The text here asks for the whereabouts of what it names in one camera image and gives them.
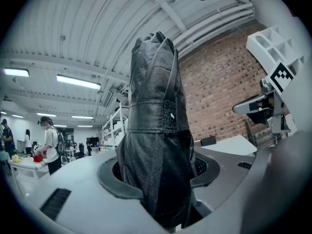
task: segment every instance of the yellow object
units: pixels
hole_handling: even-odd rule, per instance
[[[13,161],[14,163],[22,163],[22,162],[23,162],[22,158],[19,157],[17,154],[15,154],[15,155],[12,156],[12,161]]]

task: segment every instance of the ceiling light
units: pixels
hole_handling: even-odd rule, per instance
[[[50,117],[56,117],[56,115],[44,114],[44,113],[37,113],[37,115],[40,115],[40,116],[50,116]]]
[[[86,80],[80,80],[80,79],[71,78],[71,77],[62,76],[62,75],[57,75],[57,80],[59,82],[69,83],[72,85],[77,85],[77,86],[82,86],[82,87],[87,87],[87,88],[93,88],[97,90],[100,90],[101,88],[101,84],[99,83],[89,82]]]
[[[79,118],[79,119],[93,119],[91,116],[75,116],[73,115],[72,118]]]
[[[17,117],[17,118],[24,118],[23,116],[19,116],[19,115],[12,115],[14,117]]]
[[[8,76],[23,76],[29,77],[28,69],[20,69],[20,68],[5,68],[4,73]]]

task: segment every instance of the black pants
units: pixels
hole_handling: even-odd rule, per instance
[[[58,157],[57,160],[54,160],[53,162],[48,163],[49,173],[52,175],[54,172],[56,172],[59,168],[61,168],[61,161],[60,157]]]
[[[76,159],[83,158],[83,157],[84,157],[84,153],[81,153],[81,152],[75,153],[75,154],[74,154],[74,157],[75,157]]]
[[[91,156],[91,151],[92,151],[91,147],[90,147],[90,148],[88,148],[88,153],[89,153],[89,156]]]
[[[26,154],[31,155],[31,147],[25,147]]]
[[[6,149],[5,149],[5,151],[6,151],[7,153],[9,153],[10,158],[12,158],[13,150],[14,150],[14,149],[12,149],[12,148],[6,148]]]

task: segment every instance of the black fabric cover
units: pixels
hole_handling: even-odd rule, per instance
[[[184,221],[196,176],[178,52],[161,32],[132,50],[128,132],[116,148],[121,178],[140,188],[164,228]]]

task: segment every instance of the backpack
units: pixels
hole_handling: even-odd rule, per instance
[[[58,155],[60,156],[61,162],[63,165],[67,164],[69,162],[66,153],[65,153],[65,145],[64,145],[64,138],[62,133],[59,133],[54,127],[51,127],[56,131],[58,134],[58,145],[55,147]]]

